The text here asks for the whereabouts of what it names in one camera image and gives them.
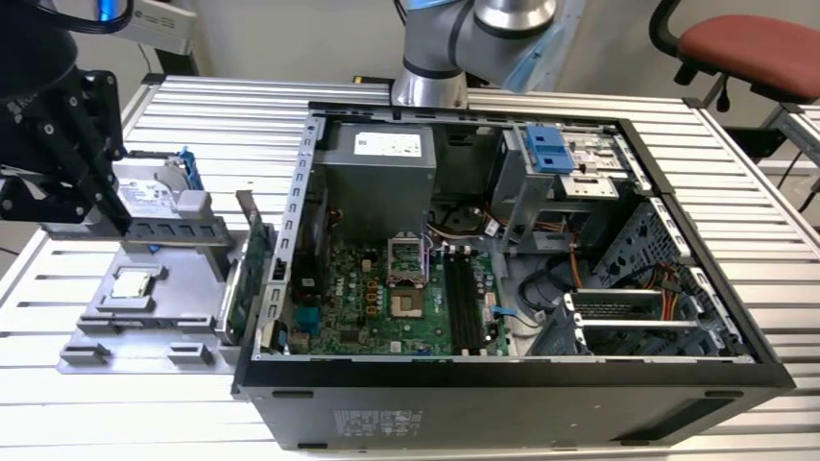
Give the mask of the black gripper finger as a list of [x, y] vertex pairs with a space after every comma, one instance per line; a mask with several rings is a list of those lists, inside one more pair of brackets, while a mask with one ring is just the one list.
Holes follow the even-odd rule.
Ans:
[[114, 74], [103, 70], [81, 71], [82, 106], [101, 136], [110, 160], [121, 159], [121, 119]]
[[79, 224], [97, 210], [114, 234], [130, 223], [115, 197], [113, 162], [81, 93], [1, 103], [1, 219]]

